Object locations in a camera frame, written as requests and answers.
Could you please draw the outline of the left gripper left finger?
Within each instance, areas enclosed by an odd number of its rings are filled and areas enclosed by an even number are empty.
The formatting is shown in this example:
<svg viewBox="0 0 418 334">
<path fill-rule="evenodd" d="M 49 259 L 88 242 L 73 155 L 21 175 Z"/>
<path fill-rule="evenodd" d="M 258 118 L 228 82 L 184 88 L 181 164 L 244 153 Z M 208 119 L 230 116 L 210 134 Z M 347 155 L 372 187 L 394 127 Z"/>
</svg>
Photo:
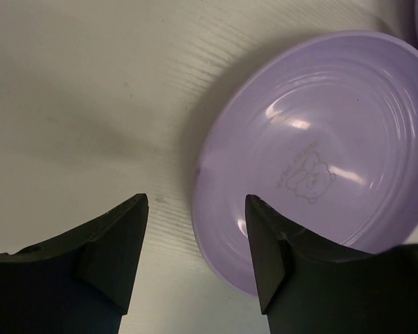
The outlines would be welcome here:
<svg viewBox="0 0 418 334">
<path fill-rule="evenodd" d="M 0 254 L 0 333 L 117 333 L 148 220 L 140 193 L 17 253 Z"/>
</svg>

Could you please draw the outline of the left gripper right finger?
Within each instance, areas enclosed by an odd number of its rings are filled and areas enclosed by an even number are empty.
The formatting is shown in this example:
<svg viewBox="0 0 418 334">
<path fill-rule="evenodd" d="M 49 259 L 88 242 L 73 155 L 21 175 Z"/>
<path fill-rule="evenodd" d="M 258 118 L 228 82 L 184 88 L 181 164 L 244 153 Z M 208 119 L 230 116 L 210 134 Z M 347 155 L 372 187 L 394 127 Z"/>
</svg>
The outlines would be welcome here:
<svg viewBox="0 0 418 334">
<path fill-rule="evenodd" d="M 418 244 L 339 245 L 248 195 L 245 218 L 271 333 L 418 333 Z"/>
</svg>

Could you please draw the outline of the purple plate front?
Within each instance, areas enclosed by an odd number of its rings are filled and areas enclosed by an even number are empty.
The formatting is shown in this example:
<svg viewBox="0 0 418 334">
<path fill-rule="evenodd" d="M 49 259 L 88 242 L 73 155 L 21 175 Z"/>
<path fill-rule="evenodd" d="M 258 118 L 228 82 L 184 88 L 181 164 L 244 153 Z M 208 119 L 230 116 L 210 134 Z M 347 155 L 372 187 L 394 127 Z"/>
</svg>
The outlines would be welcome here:
<svg viewBox="0 0 418 334">
<path fill-rule="evenodd" d="M 248 295 L 245 198 L 379 253 L 418 226 L 418 50 L 373 31 L 303 42 L 233 96 L 203 144 L 192 225 L 201 254 Z"/>
</svg>

